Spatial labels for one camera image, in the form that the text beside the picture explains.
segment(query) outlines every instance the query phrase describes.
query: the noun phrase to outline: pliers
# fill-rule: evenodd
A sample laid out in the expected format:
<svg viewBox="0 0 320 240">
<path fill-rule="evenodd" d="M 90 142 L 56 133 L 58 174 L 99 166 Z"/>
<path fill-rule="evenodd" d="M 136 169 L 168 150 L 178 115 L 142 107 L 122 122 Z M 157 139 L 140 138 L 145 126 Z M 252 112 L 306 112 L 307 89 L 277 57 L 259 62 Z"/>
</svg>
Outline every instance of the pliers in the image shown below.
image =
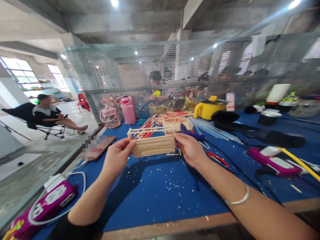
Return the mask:
<svg viewBox="0 0 320 240">
<path fill-rule="evenodd" d="M 208 157 L 213 160 L 214 162 L 216 162 L 217 164 L 219 164 L 221 167 L 227 169 L 229 172 L 232 172 L 233 174 L 239 175 L 239 173 L 237 173 L 236 171 L 232 170 L 229 166 L 229 164 L 226 163 L 225 160 L 223 160 L 221 157 L 218 157 L 217 155 L 207 151 L 206 154 L 208 155 Z"/>
</svg>

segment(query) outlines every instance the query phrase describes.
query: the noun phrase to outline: forearm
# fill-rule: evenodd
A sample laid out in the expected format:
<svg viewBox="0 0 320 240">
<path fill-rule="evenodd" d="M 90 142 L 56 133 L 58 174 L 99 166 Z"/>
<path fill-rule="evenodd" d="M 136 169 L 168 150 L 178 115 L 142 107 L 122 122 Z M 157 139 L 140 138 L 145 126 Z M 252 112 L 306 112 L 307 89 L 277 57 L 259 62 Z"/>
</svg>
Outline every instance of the forearm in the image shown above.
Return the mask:
<svg viewBox="0 0 320 240">
<path fill-rule="evenodd" d="M 115 177 L 99 176 L 85 191 L 68 214 L 68 220 L 77 226 L 94 223 L 100 217 Z"/>
<path fill-rule="evenodd" d="M 196 169 L 223 199 L 234 202 L 245 196 L 246 186 L 241 179 L 210 159 L 201 161 Z M 298 217 L 255 189 L 249 189 L 246 202 L 228 206 L 254 238 L 318 239 L 318 234 Z"/>
<path fill-rule="evenodd" d="M 44 122 L 53 122 L 53 121 L 58 121 L 59 118 L 47 118 L 47 119 L 43 119 L 42 121 Z"/>
</svg>

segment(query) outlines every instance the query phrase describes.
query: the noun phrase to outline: red plastic chair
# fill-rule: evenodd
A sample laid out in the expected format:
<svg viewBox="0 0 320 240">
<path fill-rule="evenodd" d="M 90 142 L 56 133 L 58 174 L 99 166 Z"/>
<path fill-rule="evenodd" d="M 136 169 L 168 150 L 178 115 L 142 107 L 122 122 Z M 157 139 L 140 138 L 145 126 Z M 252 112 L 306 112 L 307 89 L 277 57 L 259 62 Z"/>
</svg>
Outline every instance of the red plastic chair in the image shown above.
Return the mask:
<svg viewBox="0 0 320 240">
<path fill-rule="evenodd" d="M 84 93 L 78 94 L 78 98 L 79 98 L 79 102 L 77 103 L 77 105 L 78 105 L 79 111 L 81 112 L 79 105 L 82 105 L 84 106 L 85 109 L 87 109 L 90 112 L 89 104 L 87 102 L 86 97 L 84 96 Z"/>
</svg>

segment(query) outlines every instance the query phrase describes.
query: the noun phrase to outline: black cup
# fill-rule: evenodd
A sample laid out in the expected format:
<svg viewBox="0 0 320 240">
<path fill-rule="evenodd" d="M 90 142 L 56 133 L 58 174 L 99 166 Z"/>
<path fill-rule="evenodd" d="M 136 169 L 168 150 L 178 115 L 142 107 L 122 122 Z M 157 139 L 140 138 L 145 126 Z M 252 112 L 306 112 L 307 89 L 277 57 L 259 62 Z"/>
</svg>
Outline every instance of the black cup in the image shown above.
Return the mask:
<svg viewBox="0 0 320 240">
<path fill-rule="evenodd" d="M 286 113 L 291 110 L 293 107 L 294 103 L 293 102 L 279 102 L 279 105 L 277 106 L 277 109 L 280 112 Z"/>
<path fill-rule="evenodd" d="M 271 111 L 263 111 L 260 114 L 258 123 L 265 125 L 265 126 L 272 126 L 276 122 L 276 120 L 281 116 L 282 116 L 281 113 L 271 112 Z"/>
</svg>

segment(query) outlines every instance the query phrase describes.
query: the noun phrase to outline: yellow pot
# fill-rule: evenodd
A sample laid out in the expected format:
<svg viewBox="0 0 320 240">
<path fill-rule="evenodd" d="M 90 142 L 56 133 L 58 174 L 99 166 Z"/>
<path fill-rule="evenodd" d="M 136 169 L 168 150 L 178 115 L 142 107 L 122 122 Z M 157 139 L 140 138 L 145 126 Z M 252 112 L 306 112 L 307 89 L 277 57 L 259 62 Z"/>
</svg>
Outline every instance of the yellow pot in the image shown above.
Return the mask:
<svg viewBox="0 0 320 240">
<path fill-rule="evenodd" d="M 211 96 L 209 99 L 200 101 L 200 103 L 194 109 L 194 118 L 203 118 L 205 120 L 211 120 L 212 114 L 217 111 L 225 110 L 226 104 L 223 101 L 218 100 L 217 96 Z"/>
</svg>

